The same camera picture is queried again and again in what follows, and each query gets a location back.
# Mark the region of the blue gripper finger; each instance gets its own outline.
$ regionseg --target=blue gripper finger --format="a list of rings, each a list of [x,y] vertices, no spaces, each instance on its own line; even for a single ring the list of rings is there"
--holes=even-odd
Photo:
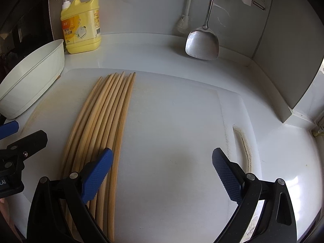
[[[84,204],[94,199],[99,187],[112,166],[113,153],[105,148],[95,162],[95,166],[82,183],[81,198]]]
[[[233,167],[234,163],[227,158],[220,148],[213,151],[212,160],[229,198],[240,205],[243,199],[241,195],[243,181],[239,180],[238,173]]]
[[[13,120],[0,126],[0,140],[16,133],[19,130],[19,124]]]

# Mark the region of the bottle label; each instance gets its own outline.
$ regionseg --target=bottle label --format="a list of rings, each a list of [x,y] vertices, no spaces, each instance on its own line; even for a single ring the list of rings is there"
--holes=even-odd
[[[67,45],[99,37],[99,10],[91,10],[63,20],[62,29]]]

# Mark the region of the white toilet brush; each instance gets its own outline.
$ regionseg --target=white toilet brush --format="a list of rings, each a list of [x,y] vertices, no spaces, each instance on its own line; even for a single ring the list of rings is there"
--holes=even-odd
[[[177,23],[177,30],[182,34],[187,33],[188,30],[189,30],[189,9],[190,9],[190,4],[191,4],[191,0],[187,0],[185,13],[182,15],[182,17],[180,18],[180,20]]]

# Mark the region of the white countertop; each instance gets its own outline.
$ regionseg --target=white countertop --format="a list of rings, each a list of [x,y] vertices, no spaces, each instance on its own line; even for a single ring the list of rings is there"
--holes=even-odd
[[[136,37],[148,36],[139,34]],[[125,34],[119,41],[116,35],[103,35],[102,44],[97,50],[66,54],[62,76],[75,68],[138,70],[191,79],[239,93],[255,133],[262,178],[266,181],[283,178],[286,181],[296,217],[297,237],[301,237],[322,204],[320,159],[311,133],[280,122],[248,67],[222,58],[216,61],[194,59],[187,56],[184,49],[169,47],[171,36],[153,36],[155,38],[150,41],[136,40],[132,36],[131,42],[128,42]],[[235,61],[246,61],[244,56],[233,55]],[[38,102],[17,118],[20,129]],[[25,199],[19,195],[12,196],[10,204],[13,216],[22,212],[19,208],[21,200]]]

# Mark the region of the white wall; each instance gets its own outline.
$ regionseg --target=white wall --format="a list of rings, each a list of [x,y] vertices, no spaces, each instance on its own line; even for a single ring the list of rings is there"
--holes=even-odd
[[[324,55],[324,26],[307,0],[273,0],[253,60],[294,108]]]
[[[301,100],[294,108],[295,111],[306,114],[314,122],[317,122],[324,116],[324,73],[320,69],[312,84],[307,89]]]
[[[209,0],[192,0],[192,28],[203,25]],[[247,6],[241,0],[214,0],[226,11],[213,7],[210,28],[220,45],[252,57],[260,39],[267,10]],[[182,16],[185,0],[99,0],[100,30],[109,33],[158,33],[181,35],[175,25]]]

